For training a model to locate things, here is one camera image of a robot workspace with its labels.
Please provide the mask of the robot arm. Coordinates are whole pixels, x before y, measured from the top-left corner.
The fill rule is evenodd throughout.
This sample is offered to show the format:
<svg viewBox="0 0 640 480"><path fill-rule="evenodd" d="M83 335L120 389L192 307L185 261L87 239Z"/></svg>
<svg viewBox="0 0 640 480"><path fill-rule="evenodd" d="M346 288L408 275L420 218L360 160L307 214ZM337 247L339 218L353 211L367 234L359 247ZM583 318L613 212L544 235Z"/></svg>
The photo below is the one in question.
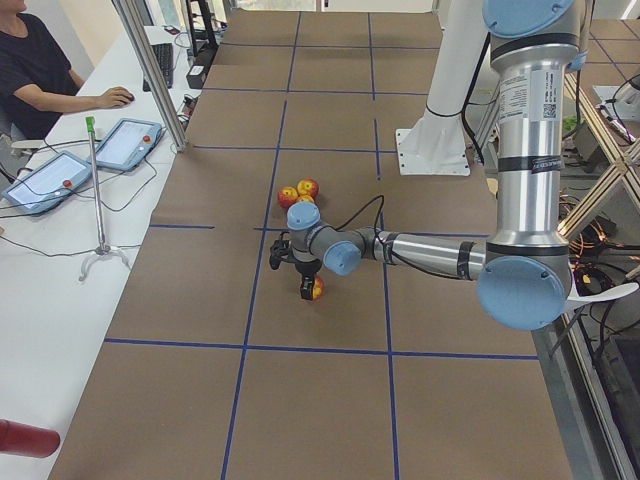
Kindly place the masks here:
<svg viewBox="0 0 640 480"><path fill-rule="evenodd" d="M473 280L483 310L510 328L552 323L568 309L573 284L558 231L564 78L584 62L591 18L587 1L455 1L449 8L424 114L396 133L398 161L404 175L467 173L465 111L489 64L499 77L492 118L499 189L497 229L485 243L374 226L346 231L301 202L288 209L289 239L272 246L271 263L295 266L306 300L319 270L345 276L367 258Z"/></svg>

